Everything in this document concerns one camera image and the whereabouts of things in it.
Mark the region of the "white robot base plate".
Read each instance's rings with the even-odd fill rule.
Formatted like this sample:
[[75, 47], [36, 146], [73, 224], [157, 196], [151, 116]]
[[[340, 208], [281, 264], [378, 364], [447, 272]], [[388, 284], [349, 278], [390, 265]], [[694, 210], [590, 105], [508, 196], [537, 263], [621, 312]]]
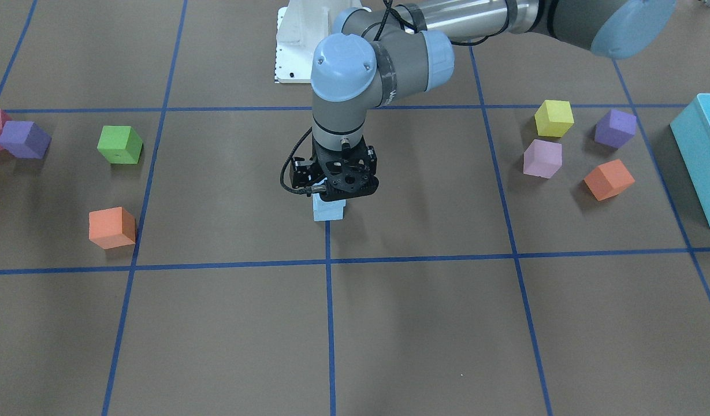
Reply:
[[290, 1], [278, 11], [276, 79], [320, 89], [360, 90], [374, 79], [376, 56], [363, 39], [342, 34], [360, 1]]

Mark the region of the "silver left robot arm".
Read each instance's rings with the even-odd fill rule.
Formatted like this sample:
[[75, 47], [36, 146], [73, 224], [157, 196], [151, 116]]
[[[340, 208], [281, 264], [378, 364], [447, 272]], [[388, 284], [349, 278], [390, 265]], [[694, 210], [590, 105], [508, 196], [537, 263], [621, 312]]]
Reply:
[[454, 49], [498, 35], [537, 32], [610, 59], [645, 49], [674, 1], [426, 1], [383, 10], [341, 11], [311, 58], [310, 158], [290, 153], [279, 181], [286, 192], [326, 202], [376, 192], [377, 155], [365, 144], [366, 113], [442, 86]]

